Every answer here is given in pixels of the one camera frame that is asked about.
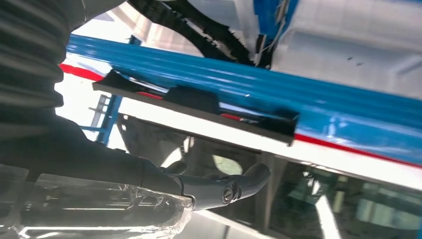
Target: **white surface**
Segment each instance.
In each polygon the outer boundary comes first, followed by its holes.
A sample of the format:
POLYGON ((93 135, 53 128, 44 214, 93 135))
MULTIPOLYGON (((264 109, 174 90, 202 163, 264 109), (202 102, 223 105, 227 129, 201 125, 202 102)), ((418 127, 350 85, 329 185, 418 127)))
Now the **white surface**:
POLYGON ((243 224, 210 211, 197 211, 175 239, 271 239, 243 224))
POLYGON ((72 33, 81 36, 90 36, 109 41, 127 43, 132 34, 132 30, 121 22, 92 19, 72 33))
POLYGON ((132 34, 142 41, 142 46, 202 56, 199 50, 179 33, 155 24, 141 15, 129 3, 108 12, 116 21, 124 23, 132 34))
POLYGON ((274 71, 422 100, 422 4, 300 0, 274 71))
POLYGON ((125 98, 120 113, 297 161, 422 191, 422 169, 296 140, 292 147, 270 138, 125 98))

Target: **metal bar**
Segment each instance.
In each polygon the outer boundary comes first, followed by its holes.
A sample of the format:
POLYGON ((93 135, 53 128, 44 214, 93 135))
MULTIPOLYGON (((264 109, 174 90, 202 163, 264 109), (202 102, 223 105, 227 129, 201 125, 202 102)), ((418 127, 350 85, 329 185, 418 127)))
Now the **metal bar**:
POLYGON ((68 52, 162 87, 213 92, 223 103, 269 114, 288 108, 300 113, 296 133, 422 164, 422 101, 75 35, 68 52))
POLYGON ((258 155, 258 162, 266 164, 271 170, 271 176, 262 190, 255 195, 255 224, 264 234, 270 230, 271 210, 281 179, 286 171, 286 159, 280 159, 268 152, 258 155))
POLYGON ((100 118, 102 114, 105 114, 104 112, 104 106, 107 106, 106 104, 106 100, 109 99, 108 96, 106 95, 101 95, 100 99, 98 100, 98 104, 97 107, 95 109, 90 108, 90 110, 93 110, 94 113, 94 118, 91 122, 91 127, 97 127, 98 123, 100 122, 100 118))
POLYGON ((105 132, 107 131, 106 128, 100 128, 100 127, 91 127, 91 126, 81 126, 82 130, 89 130, 92 132, 105 132))
POLYGON ((116 123, 118 116, 118 108, 120 107, 122 97, 121 96, 111 96, 110 102, 107 107, 107 111, 104 115, 104 120, 101 125, 101 128, 105 129, 103 132, 100 132, 97 136, 97 142, 103 143, 104 145, 108 144, 108 140, 111 134, 113 125, 116 123))

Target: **red stripe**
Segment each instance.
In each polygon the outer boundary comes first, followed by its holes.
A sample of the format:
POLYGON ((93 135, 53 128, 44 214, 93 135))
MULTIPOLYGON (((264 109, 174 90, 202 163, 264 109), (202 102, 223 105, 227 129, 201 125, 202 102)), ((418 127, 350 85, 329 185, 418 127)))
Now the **red stripe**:
POLYGON ((229 115, 229 114, 220 114, 220 116, 223 116, 223 117, 226 117, 226 118, 229 118, 229 119, 232 119, 232 120, 237 120, 237 121, 240 121, 242 119, 241 117, 229 115))
MULTIPOLYGON (((100 81, 100 80, 103 79, 103 76, 98 75, 98 74, 96 74, 96 73, 94 73, 90 70, 87 70, 87 69, 83 69, 83 68, 79 68, 79 67, 73 67, 73 66, 66 65, 66 64, 61 64, 60 68, 62 68, 62 70, 66 73, 73 74, 73 75, 76 75, 76 76, 79 76, 79 77, 83 77, 83 78, 86 78, 86 79, 89 79, 89 80, 100 81)), ((138 92, 138 94, 143 95, 143 96, 147 96, 147 97, 151 97, 151 98, 154 98, 154 99, 158 99, 158 100, 163 99, 160 96, 156 96, 156 95, 153 95, 153 94, 150 94, 150 93, 147 93, 147 92, 138 92)), ((237 117, 237 116, 230 115, 230 114, 221 114, 221 116, 232 119, 232 120, 240 120, 241 119, 241 117, 237 117)), ((383 159, 383 160, 394 162, 394 163, 400 163, 400 164, 405 164, 405 165, 409 165, 409 166, 413 166, 413 167, 417 167, 417 168, 422 168, 422 165, 420 165, 420 164, 414 164, 414 163, 409 163, 409 162, 385 157, 385 156, 378 155, 378 154, 375 154, 375 153, 370 153, 370 152, 362 151, 362 150, 359 150, 359 149, 354 149, 354 148, 346 147, 346 146, 343 146, 343 145, 327 142, 327 141, 324 141, 324 140, 308 137, 308 136, 305 136, 305 135, 302 135, 302 134, 296 134, 295 139, 300 140, 300 141, 304 141, 304 142, 308 142, 308 143, 313 143, 313 144, 329 147, 329 148, 335 148, 335 149, 343 150, 343 151, 346 151, 346 152, 351 152, 351 153, 361 154, 361 155, 365 155, 365 156, 369 156, 369 157, 379 158, 379 159, 383 159)))
POLYGON ((343 146, 343 145, 327 142, 327 141, 320 140, 320 139, 317 139, 317 138, 308 137, 308 136, 302 135, 302 134, 295 134, 295 139, 300 140, 300 141, 304 141, 304 142, 308 142, 308 143, 318 144, 318 145, 329 147, 329 148, 335 148, 335 149, 339 149, 339 150, 343 150, 343 151, 347 151, 347 152, 351 152, 351 153, 357 153, 357 154, 361 154, 361 155, 365 155, 365 156, 369 156, 369 157, 379 158, 379 159, 391 161, 391 162, 394 162, 394 163, 400 163, 400 164, 405 164, 405 165, 409 165, 409 166, 413 166, 413 167, 417 167, 417 168, 422 168, 422 165, 420 165, 420 164, 409 163, 409 162, 401 161, 401 160, 398 160, 398 159, 385 157, 385 156, 378 155, 378 154, 375 154, 375 153, 370 153, 370 152, 362 151, 362 150, 359 150, 359 149, 354 149, 354 148, 346 147, 346 146, 343 146))
POLYGON ((136 92, 136 93, 140 94, 142 96, 150 97, 150 98, 157 99, 157 100, 163 99, 161 96, 156 96, 156 95, 153 95, 153 94, 150 94, 150 93, 147 93, 147 92, 136 92))
POLYGON ((92 81, 100 81, 104 78, 102 75, 99 75, 90 70, 80 68, 80 67, 74 67, 74 66, 70 66, 66 64, 61 64, 60 68, 62 68, 63 72, 65 73, 79 76, 79 77, 92 80, 92 81))

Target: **white panel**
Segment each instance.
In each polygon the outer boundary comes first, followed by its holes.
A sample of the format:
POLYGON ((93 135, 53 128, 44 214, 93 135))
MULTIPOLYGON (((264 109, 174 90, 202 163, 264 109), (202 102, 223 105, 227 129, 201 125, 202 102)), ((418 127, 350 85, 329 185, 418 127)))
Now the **white panel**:
POLYGON ((132 31, 121 22, 92 19, 72 33, 81 36, 127 43, 131 32, 132 31))
POLYGON ((255 238, 255 239, 271 239, 272 238, 272 237, 269 237, 269 236, 266 236, 266 235, 259 233, 257 230, 255 230, 253 228, 250 228, 250 227, 245 226, 243 224, 240 224, 238 222, 232 221, 228 218, 225 218, 223 216, 220 216, 220 215, 213 213, 211 211, 208 211, 208 210, 196 211, 196 212, 194 212, 194 214, 202 215, 207 219, 214 220, 216 222, 219 222, 221 224, 229 226, 230 228, 228 230, 227 236, 230 236, 231 238, 233 238, 233 236, 236 233, 240 233, 241 235, 248 235, 251 238, 255 238))
POLYGON ((238 230, 236 228, 230 228, 228 231, 226 239, 258 239, 256 235, 251 235, 248 232, 243 232, 241 230, 238 230))
MULTIPOLYGON (((254 15, 253 0, 190 0, 190 2, 211 19, 229 26, 241 42, 246 44, 250 51, 254 51, 258 22, 254 15)), ((181 34, 151 22, 127 2, 108 13, 113 19, 125 23, 133 31, 133 35, 142 41, 142 46, 202 56, 200 51, 181 34)))
POLYGON ((226 225, 197 213, 174 239, 223 239, 226 225))
POLYGON ((272 70, 422 100, 422 4, 300 0, 272 70))

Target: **black corrugated hose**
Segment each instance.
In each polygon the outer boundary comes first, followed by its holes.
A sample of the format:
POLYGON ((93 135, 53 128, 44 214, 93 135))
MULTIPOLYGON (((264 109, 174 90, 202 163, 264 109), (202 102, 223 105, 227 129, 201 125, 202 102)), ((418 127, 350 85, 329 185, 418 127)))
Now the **black corrugated hose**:
POLYGON ((0 140, 40 134, 58 121, 54 84, 70 32, 124 0, 0 0, 0 140))

